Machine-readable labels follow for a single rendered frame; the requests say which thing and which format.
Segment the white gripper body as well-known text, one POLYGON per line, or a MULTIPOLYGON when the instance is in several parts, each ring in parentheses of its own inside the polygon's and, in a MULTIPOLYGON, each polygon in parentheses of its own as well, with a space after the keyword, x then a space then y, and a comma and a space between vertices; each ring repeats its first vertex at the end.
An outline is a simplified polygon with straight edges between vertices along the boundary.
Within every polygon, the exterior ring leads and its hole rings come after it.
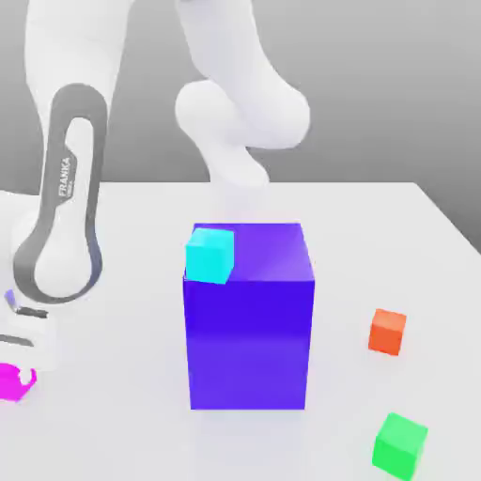
POLYGON ((0 322, 0 363, 40 372, 55 370, 55 323, 51 319, 7 319, 0 322))

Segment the small magenta cube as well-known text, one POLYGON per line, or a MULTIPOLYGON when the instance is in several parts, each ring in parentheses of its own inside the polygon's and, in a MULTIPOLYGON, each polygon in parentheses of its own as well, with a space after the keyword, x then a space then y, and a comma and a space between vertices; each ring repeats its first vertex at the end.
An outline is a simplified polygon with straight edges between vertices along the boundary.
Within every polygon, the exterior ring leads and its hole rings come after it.
POLYGON ((37 382, 35 369, 28 369, 30 381, 23 384, 21 369, 16 365, 0 364, 0 400, 19 402, 37 382))

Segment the small cyan cube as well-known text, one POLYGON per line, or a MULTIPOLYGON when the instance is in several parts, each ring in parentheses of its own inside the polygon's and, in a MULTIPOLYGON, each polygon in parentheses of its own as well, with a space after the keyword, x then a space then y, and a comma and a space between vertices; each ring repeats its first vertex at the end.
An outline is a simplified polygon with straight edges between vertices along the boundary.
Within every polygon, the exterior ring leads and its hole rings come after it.
POLYGON ((185 278, 223 285, 234 268, 234 232, 196 227, 185 246, 185 278))

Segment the small orange cube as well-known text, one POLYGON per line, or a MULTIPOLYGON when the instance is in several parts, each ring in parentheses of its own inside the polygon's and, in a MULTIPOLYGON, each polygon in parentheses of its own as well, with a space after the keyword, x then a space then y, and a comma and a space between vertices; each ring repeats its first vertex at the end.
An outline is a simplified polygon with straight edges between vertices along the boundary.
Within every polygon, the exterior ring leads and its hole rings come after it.
POLYGON ((407 317, 384 309, 377 309, 372 318, 368 348, 397 356, 401 349, 407 317))

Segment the small green cube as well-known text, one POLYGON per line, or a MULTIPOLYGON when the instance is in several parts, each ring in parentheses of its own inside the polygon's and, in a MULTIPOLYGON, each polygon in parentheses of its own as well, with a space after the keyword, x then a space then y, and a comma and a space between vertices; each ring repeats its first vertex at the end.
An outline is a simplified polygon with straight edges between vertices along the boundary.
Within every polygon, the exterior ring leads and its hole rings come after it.
POLYGON ((401 481, 412 481, 427 433, 428 427, 390 412, 375 438, 372 465, 401 481))

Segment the large blue box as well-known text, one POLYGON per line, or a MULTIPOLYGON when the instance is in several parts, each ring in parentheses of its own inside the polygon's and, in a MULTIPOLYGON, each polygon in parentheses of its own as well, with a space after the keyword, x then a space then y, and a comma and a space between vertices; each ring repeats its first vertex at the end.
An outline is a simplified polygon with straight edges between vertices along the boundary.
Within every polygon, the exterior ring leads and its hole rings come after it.
POLYGON ((303 409, 316 281, 301 225, 204 227, 233 233, 234 266, 223 284, 182 280, 192 409, 303 409))

